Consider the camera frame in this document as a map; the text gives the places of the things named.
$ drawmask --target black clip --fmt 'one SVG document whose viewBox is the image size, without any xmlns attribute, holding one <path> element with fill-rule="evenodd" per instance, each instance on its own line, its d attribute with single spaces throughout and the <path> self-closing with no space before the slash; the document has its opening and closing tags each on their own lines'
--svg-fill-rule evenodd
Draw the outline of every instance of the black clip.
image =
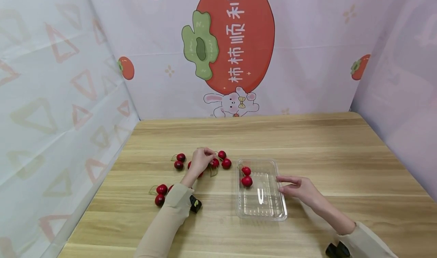
<svg viewBox="0 0 437 258">
<path fill-rule="evenodd" d="M 192 211 L 194 213 L 197 213 L 202 206 L 202 203 L 197 198 L 195 198 L 193 195 L 190 196 L 190 203 L 192 204 L 190 211 Z"/>
<path fill-rule="evenodd" d="M 348 258 L 351 256 L 351 253 L 342 242 L 339 242 L 338 246 L 335 246 L 332 243 L 329 244 L 325 254 L 329 258 Z"/>
</svg>

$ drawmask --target white backdrop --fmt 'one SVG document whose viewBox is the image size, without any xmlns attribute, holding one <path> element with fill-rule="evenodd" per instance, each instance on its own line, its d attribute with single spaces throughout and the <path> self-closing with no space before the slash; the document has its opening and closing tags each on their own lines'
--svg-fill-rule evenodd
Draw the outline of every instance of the white backdrop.
<svg viewBox="0 0 437 258">
<path fill-rule="evenodd" d="M 352 105 L 437 201 L 437 0 L 406 0 Z"/>
<path fill-rule="evenodd" d="M 89 0 L 0 0 L 0 257 L 55 257 L 138 122 Z"/>
<path fill-rule="evenodd" d="M 92 1 L 149 119 L 348 111 L 394 0 Z"/>
</svg>

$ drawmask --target clear plastic container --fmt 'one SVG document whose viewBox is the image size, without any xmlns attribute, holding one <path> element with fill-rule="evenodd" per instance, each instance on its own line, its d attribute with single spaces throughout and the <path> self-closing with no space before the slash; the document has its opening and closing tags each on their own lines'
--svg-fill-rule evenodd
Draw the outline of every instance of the clear plastic container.
<svg viewBox="0 0 437 258">
<path fill-rule="evenodd" d="M 276 182 L 278 166 L 274 160 L 240 159 L 236 168 L 236 213 L 241 218 L 284 221 L 287 219 L 284 195 L 279 192 L 281 183 Z M 253 184 L 246 188 L 241 184 L 241 169 L 251 169 Z"/>
</svg>

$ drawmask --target beige long-sleeve top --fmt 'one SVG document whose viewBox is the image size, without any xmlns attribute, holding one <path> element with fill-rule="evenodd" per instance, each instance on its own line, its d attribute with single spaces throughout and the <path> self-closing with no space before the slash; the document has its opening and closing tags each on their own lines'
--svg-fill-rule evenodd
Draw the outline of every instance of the beige long-sleeve top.
<svg viewBox="0 0 437 258">
<path fill-rule="evenodd" d="M 175 184 L 165 203 L 141 239 L 134 258 L 167 257 L 173 238 L 190 212 L 193 190 Z M 388 246 L 360 222 L 354 232 L 338 236 L 349 249 L 352 258 L 397 258 Z"/>
</svg>

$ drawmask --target wooden table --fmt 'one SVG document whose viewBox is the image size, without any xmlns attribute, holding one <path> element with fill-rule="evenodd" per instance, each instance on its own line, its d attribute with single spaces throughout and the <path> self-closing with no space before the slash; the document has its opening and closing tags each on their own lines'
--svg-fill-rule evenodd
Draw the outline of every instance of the wooden table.
<svg viewBox="0 0 437 258">
<path fill-rule="evenodd" d="M 437 257 L 437 204 L 352 112 L 140 122 L 60 257 L 132 257 L 159 211 L 149 189 L 180 181 L 185 170 L 170 158 L 190 160 L 199 146 L 234 161 L 274 158 L 280 174 L 311 178 L 399 257 Z M 202 209 L 179 229 L 169 257 L 325 257 L 333 231 L 297 200 L 287 200 L 285 222 L 237 217 L 234 168 L 198 181 Z"/>
</svg>

